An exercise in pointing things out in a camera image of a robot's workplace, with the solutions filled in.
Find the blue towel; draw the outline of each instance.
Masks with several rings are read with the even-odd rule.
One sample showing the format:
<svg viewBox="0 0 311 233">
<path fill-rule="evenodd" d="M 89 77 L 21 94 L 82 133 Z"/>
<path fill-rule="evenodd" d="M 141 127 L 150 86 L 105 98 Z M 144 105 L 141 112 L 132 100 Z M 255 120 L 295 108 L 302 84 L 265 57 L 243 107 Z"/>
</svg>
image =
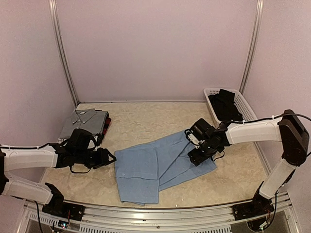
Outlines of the blue towel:
<svg viewBox="0 0 311 233">
<path fill-rule="evenodd" d="M 121 201 L 158 203 L 159 191 L 216 168 L 210 159 L 198 167 L 188 153 L 194 149 L 184 132 L 115 152 L 115 173 Z"/>
</svg>

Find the white wall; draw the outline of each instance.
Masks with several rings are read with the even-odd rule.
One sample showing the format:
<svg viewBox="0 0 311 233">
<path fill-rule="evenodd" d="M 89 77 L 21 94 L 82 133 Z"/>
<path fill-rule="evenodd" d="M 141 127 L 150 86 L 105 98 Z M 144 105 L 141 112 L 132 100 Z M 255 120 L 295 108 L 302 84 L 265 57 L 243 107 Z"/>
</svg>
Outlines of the white wall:
<svg viewBox="0 0 311 233">
<path fill-rule="evenodd" d="M 61 67 L 48 1 L 0 1 L 0 144 L 55 142 L 73 104 Z M 15 173 L 39 181 L 43 169 Z M 0 232 L 18 223 L 22 202 L 0 196 Z"/>
<path fill-rule="evenodd" d="M 58 0 L 80 101 L 204 100 L 238 89 L 256 0 Z"/>
<path fill-rule="evenodd" d="M 311 117 L 311 1 L 265 1 L 257 50 L 245 97 L 258 117 L 293 109 Z M 311 122 L 302 120 L 311 133 Z M 271 167 L 282 146 L 261 144 Z M 311 158 L 288 183 L 304 233 L 311 232 Z"/>
</svg>

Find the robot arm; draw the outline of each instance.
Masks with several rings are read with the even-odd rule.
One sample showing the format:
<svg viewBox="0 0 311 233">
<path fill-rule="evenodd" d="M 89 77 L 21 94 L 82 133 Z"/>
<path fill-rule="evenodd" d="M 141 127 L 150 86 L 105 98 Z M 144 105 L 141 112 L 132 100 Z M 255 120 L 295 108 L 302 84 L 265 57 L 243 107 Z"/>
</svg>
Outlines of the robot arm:
<svg viewBox="0 0 311 233">
<path fill-rule="evenodd" d="M 196 166 L 206 159 L 212 159 L 214 154 L 230 145 L 256 141 L 282 142 L 282 158 L 260 185 L 252 202 L 234 206 L 236 220 L 262 215 L 267 210 L 273 211 L 271 198 L 308 156 L 309 134 L 292 110 L 285 110 L 283 114 L 266 120 L 222 122 L 217 129 L 200 119 L 185 134 L 196 145 L 188 153 L 190 161 Z"/>
<path fill-rule="evenodd" d="M 93 135 L 83 129 L 75 129 L 70 138 L 63 143 L 48 143 L 41 147 L 0 146 L 0 195 L 35 200 L 44 204 L 43 212 L 80 220 L 83 206 L 63 202 L 64 196 L 52 184 L 40 184 L 10 174 L 9 171 L 31 167 L 70 167 L 83 164 L 87 168 L 97 169 L 116 161 L 107 149 L 95 150 Z"/>
</svg>

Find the folded gray shirt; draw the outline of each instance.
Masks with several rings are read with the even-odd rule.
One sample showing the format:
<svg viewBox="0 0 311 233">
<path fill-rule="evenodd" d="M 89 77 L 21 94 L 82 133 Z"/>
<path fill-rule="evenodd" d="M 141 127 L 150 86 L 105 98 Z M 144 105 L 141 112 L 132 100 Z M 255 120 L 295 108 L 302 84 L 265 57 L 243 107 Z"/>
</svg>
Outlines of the folded gray shirt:
<svg viewBox="0 0 311 233">
<path fill-rule="evenodd" d="M 86 110 L 75 110 L 73 111 L 71 117 L 66 119 L 59 138 L 70 138 L 74 129 L 87 130 L 91 132 L 93 136 L 98 133 L 102 133 L 107 114 L 107 111 L 97 111 L 94 108 Z"/>
</svg>

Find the laundry basket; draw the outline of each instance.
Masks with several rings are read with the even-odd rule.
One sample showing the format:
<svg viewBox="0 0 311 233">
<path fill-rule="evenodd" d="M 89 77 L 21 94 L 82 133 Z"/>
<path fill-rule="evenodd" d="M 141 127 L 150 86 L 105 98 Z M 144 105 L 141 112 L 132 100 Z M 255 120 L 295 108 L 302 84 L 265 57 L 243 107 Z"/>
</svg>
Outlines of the laundry basket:
<svg viewBox="0 0 311 233">
<path fill-rule="evenodd" d="M 238 111 L 243 115 L 243 119 L 245 121 L 257 119 L 254 111 L 252 110 L 252 108 L 247 103 L 246 99 L 243 97 L 243 95 L 239 91 L 234 90 L 234 89 L 225 89 L 225 88 L 223 89 L 235 93 L 234 104 L 237 106 Z M 218 94 L 219 91 L 220 91 L 220 88 L 205 88 L 204 89 L 204 94 L 207 99 L 207 107 L 213 117 L 215 127 L 218 127 L 221 121 L 217 118 L 215 111 L 212 107 L 212 104 L 209 101 L 208 96 Z"/>
</svg>

